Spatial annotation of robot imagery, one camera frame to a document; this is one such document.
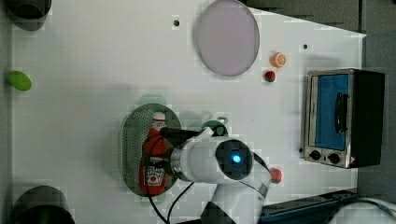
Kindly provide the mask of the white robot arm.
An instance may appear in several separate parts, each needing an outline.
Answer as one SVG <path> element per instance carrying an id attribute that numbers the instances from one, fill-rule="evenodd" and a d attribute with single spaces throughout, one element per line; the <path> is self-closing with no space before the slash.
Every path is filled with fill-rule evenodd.
<path id="1" fill-rule="evenodd" d="M 168 169 L 178 179 L 216 186 L 200 215 L 201 224 L 258 224 L 271 182 L 263 159 L 242 141 L 200 132 L 166 129 L 173 146 Z"/>

